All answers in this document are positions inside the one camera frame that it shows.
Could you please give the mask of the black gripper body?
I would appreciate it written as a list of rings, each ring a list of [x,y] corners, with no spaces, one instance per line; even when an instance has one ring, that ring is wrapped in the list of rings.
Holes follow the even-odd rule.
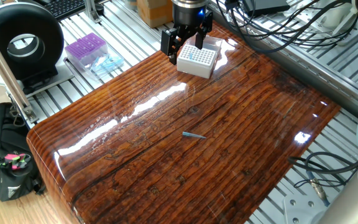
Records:
[[[173,4],[174,27],[184,27],[185,32],[197,30],[201,26],[206,15],[206,3],[204,4]]]

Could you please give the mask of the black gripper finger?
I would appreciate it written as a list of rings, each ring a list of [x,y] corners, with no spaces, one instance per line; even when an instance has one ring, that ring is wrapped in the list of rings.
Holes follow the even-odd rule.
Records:
[[[177,53],[184,43],[184,27],[174,27],[172,29],[162,31],[160,50],[169,58],[169,62],[171,64],[177,64]]]
[[[211,32],[213,28],[213,13],[208,11],[205,15],[201,26],[197,29],[196,39],[195,39],[195,47],[198,49],[203,48],[203,41],[208,32]]]

